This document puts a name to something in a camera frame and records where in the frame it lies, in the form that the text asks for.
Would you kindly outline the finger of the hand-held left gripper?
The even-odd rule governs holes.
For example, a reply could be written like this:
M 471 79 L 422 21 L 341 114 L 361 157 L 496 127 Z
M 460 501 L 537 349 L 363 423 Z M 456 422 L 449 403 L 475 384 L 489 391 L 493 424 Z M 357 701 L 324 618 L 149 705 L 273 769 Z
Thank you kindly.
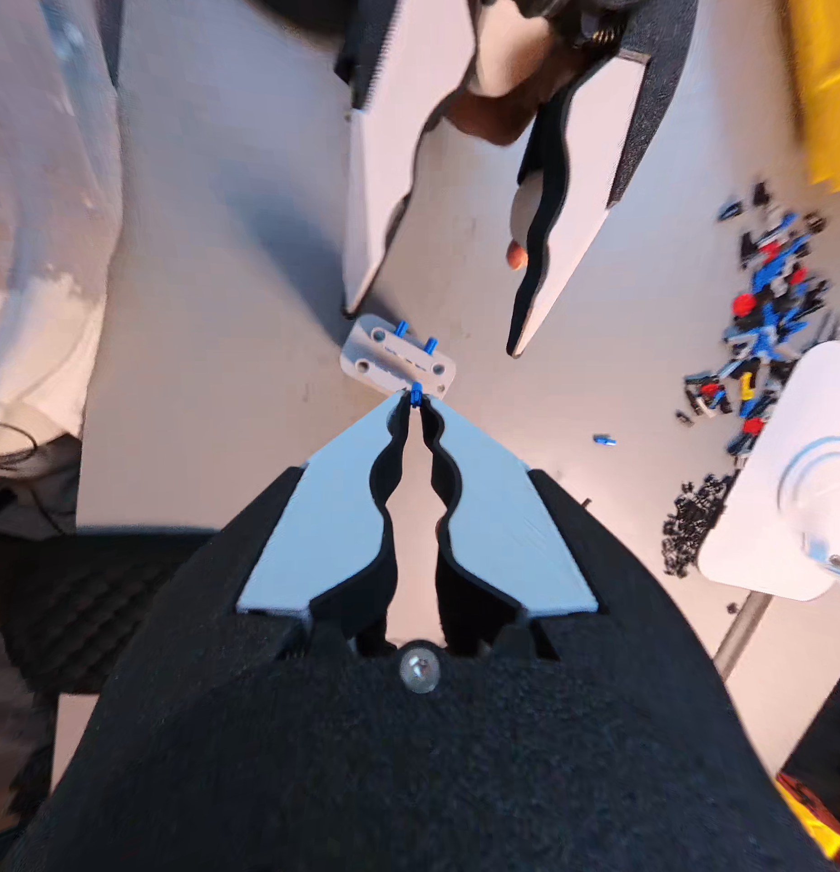
M 536 117 L 510 215 L 522 268 L 507 353 L 520 357 L 611 211 L 613 183 L 650 56 L 619 52 L 562 88 Z
M 477 2 L 357 2 L 341 49 L 349 86 L 342 310 L 372 289 L 415 184 L 419 144 L 466 88 Z

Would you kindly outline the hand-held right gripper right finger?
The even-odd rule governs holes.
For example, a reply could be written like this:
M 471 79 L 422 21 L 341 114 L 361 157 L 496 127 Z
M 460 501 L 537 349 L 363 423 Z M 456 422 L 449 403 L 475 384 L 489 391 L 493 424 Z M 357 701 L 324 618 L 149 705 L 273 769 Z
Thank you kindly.
M 530 467 L 438 398 L 425 396 L 419 412 L 444 507 L 435 584 L 446 647 L 493 646 L 507 626 L 596 613 Z

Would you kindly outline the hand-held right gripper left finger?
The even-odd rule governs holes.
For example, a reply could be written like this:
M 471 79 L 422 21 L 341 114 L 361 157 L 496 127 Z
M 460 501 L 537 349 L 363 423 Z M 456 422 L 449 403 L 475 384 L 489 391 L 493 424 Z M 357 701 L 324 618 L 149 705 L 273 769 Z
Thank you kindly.
M 387 502 L 403 474 L 412 411 L 397 393 L 302 468 L 237 600 L 239 613 L 337 624 L 357 638 L 385 622 L 397 584 Z

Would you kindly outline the grey battery box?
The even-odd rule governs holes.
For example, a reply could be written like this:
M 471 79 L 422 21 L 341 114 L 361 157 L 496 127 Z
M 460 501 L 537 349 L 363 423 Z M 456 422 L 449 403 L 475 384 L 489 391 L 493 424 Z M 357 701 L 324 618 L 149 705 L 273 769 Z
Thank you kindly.
M 388 396 L 418 381 L 425 394 L 444 398 L 455 379 L 456 363 L 438 344 L 434 358 L 427 357 L 423 346 L 428 339 L 413 334 L 407 341 L 395 337 L 396 326 L 374 314 L 358 317 L 341 346 L 341 371 Z

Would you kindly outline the pile of mixed building pieces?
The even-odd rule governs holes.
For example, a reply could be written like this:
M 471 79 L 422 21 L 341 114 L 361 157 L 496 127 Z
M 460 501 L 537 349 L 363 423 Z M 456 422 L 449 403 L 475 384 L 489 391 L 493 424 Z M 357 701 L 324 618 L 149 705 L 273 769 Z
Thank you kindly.
M 731 301 L 731 320 L 721 335 L 727 354 L 722 366 L 683 379 L 690 412 L 676 418 L 692 425 L 699 419 L 736 415 L 739 428 L 726 446 L 736 470 L 752 455 L 759 436 L 806 350 L 793 343 L 826 308 L 830 282 L 809 267 L 816 237 L 826 218 L 817 211 L 785 207 L 765 179 L 752 186 L 748 201 L 733 200 L 718 213 L 724 223 L 748 216 L 742 230 L 738 264 L 746 287 Z

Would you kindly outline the grey desk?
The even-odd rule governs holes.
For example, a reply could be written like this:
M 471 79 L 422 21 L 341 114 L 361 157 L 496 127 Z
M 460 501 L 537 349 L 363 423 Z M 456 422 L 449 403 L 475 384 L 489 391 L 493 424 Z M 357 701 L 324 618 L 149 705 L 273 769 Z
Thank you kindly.
M 808 180 L 773 2 L 700 2 L 687 65 L 622 201 L 519 359 L 506 265 L 524 136 L 443 121 L 369 310 L 436 337 L 447 402 L 544 469 L 665 585 L 710 656 L 748 593 L 663 572 L 683 482 L 730 469 L 735 416 L 687 427 L 682 378 L 725 358 L 738 222 L 758 179 L 828 220 L 810 263 L 840 312 L 840 192 Z M 124 227 L 77 503 L 85 529 L 223 527 L 381 396 L 343 375 L 349 100 L 329 46 L 248 2 L 125 2 Z M 595 433 L 617 446 L 599 446 Z

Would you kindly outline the person's left hand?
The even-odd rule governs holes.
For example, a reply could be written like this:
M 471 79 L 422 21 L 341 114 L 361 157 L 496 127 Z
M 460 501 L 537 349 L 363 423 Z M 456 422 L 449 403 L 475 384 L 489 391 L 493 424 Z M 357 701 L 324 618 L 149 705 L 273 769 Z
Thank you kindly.
M 445 118 L 461 134 L 508 147 L 543 105 L 589 69 L 592 60 L 588 52 L 554 41 L 518 62 L 518 81 L 507 93 L 486 96 L 465 90 L 450 103 Z

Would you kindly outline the yellow plastic bin with parts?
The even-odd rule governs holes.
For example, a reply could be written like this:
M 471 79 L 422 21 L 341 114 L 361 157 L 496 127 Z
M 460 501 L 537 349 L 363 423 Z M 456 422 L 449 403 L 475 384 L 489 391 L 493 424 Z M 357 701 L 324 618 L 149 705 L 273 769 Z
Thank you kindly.
M 840 192 L 840 1 L 786 3 L 808 174 Z

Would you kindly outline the pile of black links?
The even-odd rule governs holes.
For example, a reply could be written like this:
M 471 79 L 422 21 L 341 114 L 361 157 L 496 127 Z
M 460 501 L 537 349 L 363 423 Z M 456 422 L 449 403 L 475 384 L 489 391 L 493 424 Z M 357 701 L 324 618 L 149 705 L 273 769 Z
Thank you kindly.
M 662 525 L 662 561 L 666 575 L 683 579 L 697 567 L 700 549 L 718 523 L 739 475 L 739 470 L 723 476 L 708 474 L 698 483 L 681 484 L 674 509 Z

